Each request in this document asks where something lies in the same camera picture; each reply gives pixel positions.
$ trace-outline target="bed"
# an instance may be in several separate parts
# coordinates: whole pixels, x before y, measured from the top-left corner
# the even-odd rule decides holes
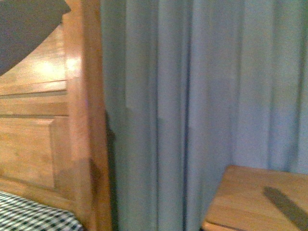
[[[0,77],[0,201],[73,218],[76,230],[110,231],[100,1],[66,2],[63,22]],[[0,230],[10,230],[2,218]]]

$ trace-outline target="checkered bedding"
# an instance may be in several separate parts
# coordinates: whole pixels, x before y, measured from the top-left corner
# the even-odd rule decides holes
[[[0,192],[0,231],[84,231],[74,214]]]

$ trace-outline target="raised wood panel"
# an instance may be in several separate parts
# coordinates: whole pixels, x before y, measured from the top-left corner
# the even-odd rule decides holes
[[[0,78],[0,95],[63,90],[65,80],[63,27],[58,26],[22,62]]]
[[[0,118],[0,176],[54,188],[53,119]]]

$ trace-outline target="wood grain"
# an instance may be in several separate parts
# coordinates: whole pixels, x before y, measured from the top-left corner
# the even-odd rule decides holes
[[[266,187],[280,190],[308,212],[307,175],[231,166],[224,174],[204,225],[209,222],[244,231],[297,231],[264,195]]]
[[[67,95],[0,97],[0,115],[66,116]]]
[[[23,139],[31,140],[32,149],[40,147],[35,144],[39,141],[49,145],[53,183],[5,176],[0,177],[0,190],[72,211],[89,231],[111,231],[100,1],[67,3],[72,11],[64,15],[62,25],[0,78],[0,117],[19,119],[20,124],[28,119],[49,121],[42,138],[32,137],[37,131],[30,131]],[[19,126],[15,122],[12,131],[18,133]],[[12,147],[19,145],[26,147],[25,142]],[[2,153],[0,158],[13,157]],[[40,163],[34,158],[26,167]]]
[[[55,117],[50,125],[55,189],[64,198],[75,200],[74,164],[69,136],[69,118]]]
[[[203,224],[203,229],[204,231],[238,231],[238,229],[231,229],[220,225],[210,224],[208,222]]]
[[[66,90],[66,81],[20,84],[20,85],[9,85],[9,86],[3,85],[0,87],[0,95],[12,95],[12,94],[16,95],[16,94],[64,91],[64,90]]]
[[[65,80],[62,26],[31,54],[0,78],[0,95],[62,90],[63,85],[45,87],[43,83]]]
[[[0,118],[0,176],[54,188],[52,119]]]
[[[63,25],[77,215],[91,231],[111,231],[100,1],[67,3],[72,12]]]

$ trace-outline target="blue curtain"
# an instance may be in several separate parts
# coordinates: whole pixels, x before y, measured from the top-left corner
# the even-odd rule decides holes
[[[227,165],[308,174],[307,4],[102,1],[119,230],[198,230]]]

